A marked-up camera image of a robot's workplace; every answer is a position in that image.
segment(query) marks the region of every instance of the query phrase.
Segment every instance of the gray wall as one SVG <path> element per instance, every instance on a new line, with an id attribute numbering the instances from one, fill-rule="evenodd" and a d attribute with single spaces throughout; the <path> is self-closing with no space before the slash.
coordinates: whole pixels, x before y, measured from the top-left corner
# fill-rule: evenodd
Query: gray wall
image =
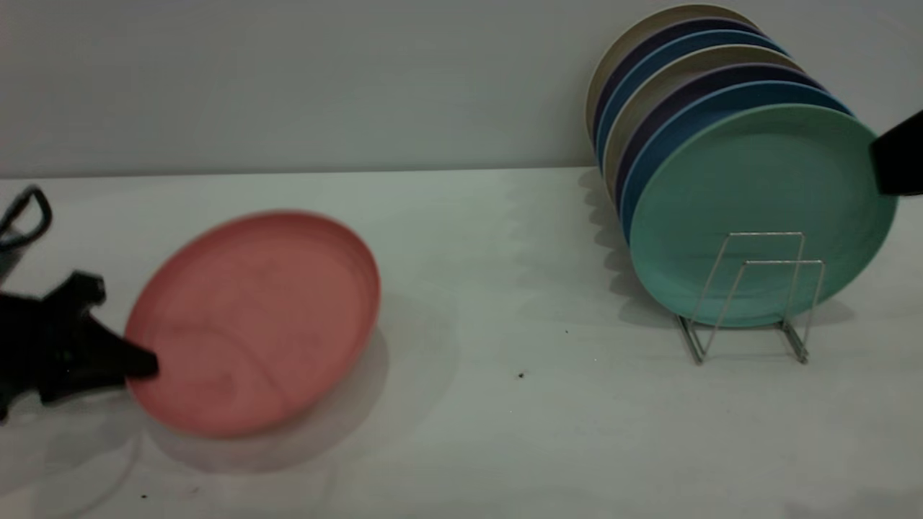
<path id="1" fill-rule="evenodd" d="M 737 0 L 877 130 L 919 0 Z M 586 83 L 649 0 L 2 0 L 0 176 L 591 163 Z"/>

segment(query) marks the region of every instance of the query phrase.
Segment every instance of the white table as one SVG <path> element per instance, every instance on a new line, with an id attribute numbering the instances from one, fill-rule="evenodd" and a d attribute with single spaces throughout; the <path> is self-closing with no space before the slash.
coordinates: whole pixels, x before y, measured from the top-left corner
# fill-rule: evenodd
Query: white table
<path id="1" fill-rule="evenodd" d="M 25 181 L 0 181 L 6 204 Z M 4 288 L 105 277 L 121 330 L 178 247 L 269 208 L 354 228 L 384 280 L 373 343 L 308 416 L 205 441 L 113 392 L 0 428 L 8 518 L 745 517 L 923 510 L 923 205 L 818 310 L 799 365 L 723 332 L 696 367 L 631 273 L 588 168 L 42 181 L 56 212 Z"/>

